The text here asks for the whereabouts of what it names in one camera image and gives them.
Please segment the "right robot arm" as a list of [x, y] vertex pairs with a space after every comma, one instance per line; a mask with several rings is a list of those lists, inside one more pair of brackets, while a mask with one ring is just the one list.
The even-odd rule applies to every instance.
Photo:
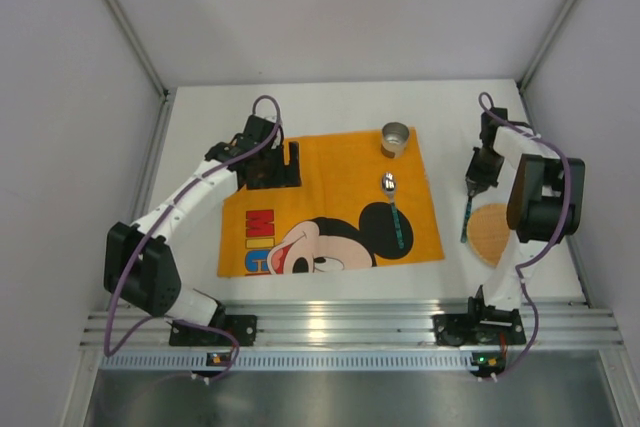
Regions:
[[506, 248], [478, 295], [485, 306], [511, 312], [520, 307], [522, 289], [537, 264], [577, 231], [586, 166], [543, 140], [528, 124], [511, 123], [504, 108], [483, 110], [480, 140], [465, 175], [467, 197], [496, 187], [505, 164], [515, 170], [515, 177], [506, 207]]

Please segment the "metal cup with cork band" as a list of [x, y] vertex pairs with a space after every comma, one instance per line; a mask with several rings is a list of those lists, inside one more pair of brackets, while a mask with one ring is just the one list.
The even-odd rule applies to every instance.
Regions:
[[381, 153], [390, 159], [403, 155], [410, 138], [409, 127], [400, 122], [388, 122], [381, 129]]

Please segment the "spoon with teal handle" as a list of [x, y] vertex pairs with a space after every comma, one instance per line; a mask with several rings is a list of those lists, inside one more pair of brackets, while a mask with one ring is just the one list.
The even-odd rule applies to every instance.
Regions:
[[398, 247], [400, 249], [403, 249], [405, 246], [404, 237], [401, 229], [399, 213], [395, 204], [395, 193], [397, 190], [397, 183], [394, 175], [391, 172], [386, 172], [383, 174], [381, 178], [381, 189], [383, 193], [386, 195], [390, 204]]

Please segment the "fork with teal handle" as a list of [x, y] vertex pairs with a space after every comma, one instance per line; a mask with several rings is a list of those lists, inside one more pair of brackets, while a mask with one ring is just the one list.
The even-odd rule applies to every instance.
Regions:
[[465, 206], [465, 212], [464, 212], [462, 228], [461, 228], [461, 235], [460, 235], [460, 242], [463, 243], [463, 244], [466, 243], [467, 239], [468, 239], [467, 229], [468, 229], [469, 219], [470, 219], [471, 214], [472, 214], [473, 198], [474, 198], [474, 194], [472, 194], [472, 193], [468, 194], [467, 201], [466, 201], [466, 206]]

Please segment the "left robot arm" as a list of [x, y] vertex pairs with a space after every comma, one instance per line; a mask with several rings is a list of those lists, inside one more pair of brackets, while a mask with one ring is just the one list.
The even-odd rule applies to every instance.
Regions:
[[164, 202], [107, 234], [104, 287], [152, 317], [212, 326], [223, 305], [187, 282], [174, 250], [215, 208], [240, 190], [273, 190], [301, 184], [296, 141], [282, 128], [250, 115], [242, 132], [211, 147], [196, 170]]

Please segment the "orange Mickey Mouse placemat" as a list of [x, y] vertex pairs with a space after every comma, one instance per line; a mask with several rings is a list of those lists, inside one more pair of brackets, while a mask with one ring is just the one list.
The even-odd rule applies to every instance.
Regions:
[[[381, 153], [377, 131], [295, 141], [300, 187], [241, 190], [226, 200], [219, 276], [330, 273], [444, 259], [416, 137], [397, 159]], [[403, 249], [381, 189], [386, 172], [397, 183]]]

